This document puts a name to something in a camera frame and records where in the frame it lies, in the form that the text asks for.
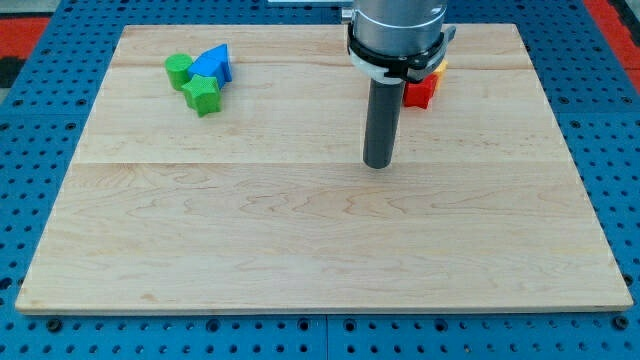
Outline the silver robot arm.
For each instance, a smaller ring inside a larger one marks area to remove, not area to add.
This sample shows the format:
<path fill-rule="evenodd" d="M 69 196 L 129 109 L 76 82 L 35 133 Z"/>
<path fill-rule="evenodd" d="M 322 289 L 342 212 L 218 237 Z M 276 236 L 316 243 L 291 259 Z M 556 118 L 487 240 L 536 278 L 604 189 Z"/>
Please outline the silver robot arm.
<path fill-rule="evenodd" d="M 352 33 L 382 55 L 415 55 L 438 40 L 447 0 L 354 0 Z"/>

